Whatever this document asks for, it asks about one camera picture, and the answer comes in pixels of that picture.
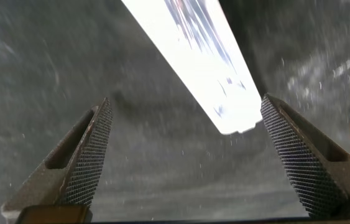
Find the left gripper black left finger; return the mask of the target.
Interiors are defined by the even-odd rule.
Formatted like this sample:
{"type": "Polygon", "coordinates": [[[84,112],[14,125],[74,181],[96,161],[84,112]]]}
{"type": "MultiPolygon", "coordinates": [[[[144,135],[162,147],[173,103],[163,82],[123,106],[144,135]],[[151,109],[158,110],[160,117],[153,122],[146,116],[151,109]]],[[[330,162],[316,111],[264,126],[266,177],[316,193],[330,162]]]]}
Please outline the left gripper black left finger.
{"type": "Polygon", "coordinates": [[[76,122],[17,192],[1,206],[14,223],[23,209],[39,205],[86,205],[93,201],[103,171],[113,111],[108,98],[76,122]]]}

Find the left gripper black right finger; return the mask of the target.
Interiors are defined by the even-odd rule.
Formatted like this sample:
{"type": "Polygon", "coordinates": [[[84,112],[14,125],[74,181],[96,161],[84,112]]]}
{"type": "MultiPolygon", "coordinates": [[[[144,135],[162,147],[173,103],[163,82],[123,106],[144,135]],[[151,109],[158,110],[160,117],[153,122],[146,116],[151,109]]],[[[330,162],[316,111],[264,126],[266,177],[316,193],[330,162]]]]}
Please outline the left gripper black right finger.
{"type": "Polygon", "coordinates": [[[309,216],[350,217],[350,154],[270,94],[264,95],[260,112],[288,180],[309,216]]]}

